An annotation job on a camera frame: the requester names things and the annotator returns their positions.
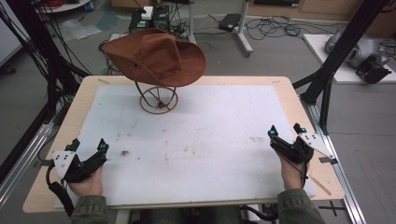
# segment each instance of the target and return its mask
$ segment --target floor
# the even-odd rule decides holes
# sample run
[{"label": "floor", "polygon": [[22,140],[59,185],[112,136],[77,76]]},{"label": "floor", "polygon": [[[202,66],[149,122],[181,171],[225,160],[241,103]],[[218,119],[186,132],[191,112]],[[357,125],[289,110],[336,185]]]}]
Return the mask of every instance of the floor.
[{"label": "floor", "polygon": [[[207,14],[195,18],[195,33],[218,33],[217,24]],[[111,34],[127,32],[129,14],[116,14],[109,9],[105,1],[98,1],[94,12],[87,13],[82,8],[59,13],[59,23],[71,19],[81,20],[83,26],[96,24],[102,32],[88,38],[66,41],[78,56],[81,63],[91,73],[101,75],[106,71],[106,59],[98,46],[108,40]],[[344,24],[326,26],[335,32]],[[314,33],[318,30],[307,28]],[[250,30],[253,37],[261,38],[258,30]],[[297,37],[265,37],[253,40],[246,35],[254,52],[247,57],[233,34],[196,35],[197,44],[205,52],[207,68],[205,76],[282,76],[291,82],[300,80],[319,67],[320,63],[306,43]],[[61,49],[59,39],[54,38]],[[0,162],[16,145],[24,131],[46,103],[46,82],[35,68],[32,60],[20,51],[13,59],[15,74],[0,74]],[[396,69],[396,62],[389,66]],[[329,110],[329,132],[340,162],[355,193],[359,206],[367,223],[394,223],[396,220],[396,145],[394,127],[396,126],[396,86],[394,84],[376,85],[332,85],[332,99]],[[43,148],[44,156],[50,143]],[[33,166],[16,186],[0,210],[1,223],[69,223],[64,213],[26,214],[22,211],[24,198],[35,180],[38,169]],[[333,202],[342,207],[341,202]],[[317,203],[318,206],[330,206],[329,202]],[[337,210],[320,209],[327,223],[349,223],[347,214]],[[110,213],[115,220],[116,213]]]}]

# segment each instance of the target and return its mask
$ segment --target wooden table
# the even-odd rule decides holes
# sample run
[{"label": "wooden table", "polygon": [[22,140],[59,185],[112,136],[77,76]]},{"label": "wooden table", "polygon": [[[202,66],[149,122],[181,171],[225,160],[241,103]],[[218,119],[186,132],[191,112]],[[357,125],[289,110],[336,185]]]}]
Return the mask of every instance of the wooden table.
[{"label": "wooden table", "polygon": [[[73,139],[78,137],[80,129],[87,114],[90,111],[92,100],[96,90],[105,85],[134,85],[126,77],[85,77],[78,93],[71,105],[64,122],[51,146],[52,150],[63,150]],[[301,102],[294,88],[286,77],[201,77],[193,85],[271,85],[275,88],[277,97],[284,110],[289,126],[298,122],[305,127],[308,132],[313,132],[312,125],[308,116],[305,114]],[[313,180],[317,195],[313,201],[341,200],[344,198],[344,191],[334,172],[332,166],[321,163],[318,158],[323,157],[316,152],[311,161],[309,174]],[[26,213],[59,212],[63,211],[53,207],[56,196],[48,189],[45,175],[47,167],[42,167],[33,184],[25,203],[23,211]],[[51,172],[51,181],[57,180],[56,172]],[[194,206],[205,205],[205,203],[195,204]],[[130,207],[115,207],[117,209],[128,209]]]}]

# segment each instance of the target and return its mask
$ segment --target olive green jacket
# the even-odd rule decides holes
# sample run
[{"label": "olive green jacket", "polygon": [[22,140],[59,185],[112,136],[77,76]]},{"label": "olive green jacket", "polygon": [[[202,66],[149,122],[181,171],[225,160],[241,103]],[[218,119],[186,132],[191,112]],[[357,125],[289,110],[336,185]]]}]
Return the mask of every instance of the olive green jacket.
[{"label": "olive green jacket", "polygon": [[[280,224],[325,223],[305,190],[286,190],[278,194],[277,199]],[[108,223],[106,198],[103,196],[80,198],[72,215],[72,223]]]}]

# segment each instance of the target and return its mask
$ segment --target hat crown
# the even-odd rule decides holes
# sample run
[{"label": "hat crown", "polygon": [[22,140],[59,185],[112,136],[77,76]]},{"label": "hat crown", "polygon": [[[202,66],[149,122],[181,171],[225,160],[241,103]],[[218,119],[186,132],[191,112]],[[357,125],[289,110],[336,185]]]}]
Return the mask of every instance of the hat crown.
[{"label": "hat crown", "polygon": [[135,59],[159,79],[174,76],[181,70],[176,38],[168,34],[143,36]]}]

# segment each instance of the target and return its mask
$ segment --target white board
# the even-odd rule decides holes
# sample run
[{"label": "white board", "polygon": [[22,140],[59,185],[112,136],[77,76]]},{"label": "white board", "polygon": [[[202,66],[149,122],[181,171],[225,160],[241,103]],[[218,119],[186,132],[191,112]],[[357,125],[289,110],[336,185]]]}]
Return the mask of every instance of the white board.
[{"label": "white board", "polygon": [[[304,40],[308,44],[309,48],[314,51],[315,55],[321,63],[326,61],[328,54],[324,50],[326,42],[332,35],[304,35]],[[388,69],[391,74],[384,77],[376,84],[380,83],[396,83],[396,73],[386,64],[384,68]],[[351,68],[347,63],[341,64],[334,76],[334,81],[337,83],[344,84],[366,84],[356,75],[356,69]]]},{"label": "white board", "polygon": [[[274,88],[196,85],[177,94],[173,111],[151,115],[140,107],[135,86],[97,91],[77,153],[85,161],[101,138],[109,144],[107,204],[275,199],[283,182],[267,132],[275,124],[279,136],[294,139]],[[310,181],[305,189],[315,195]]]}]

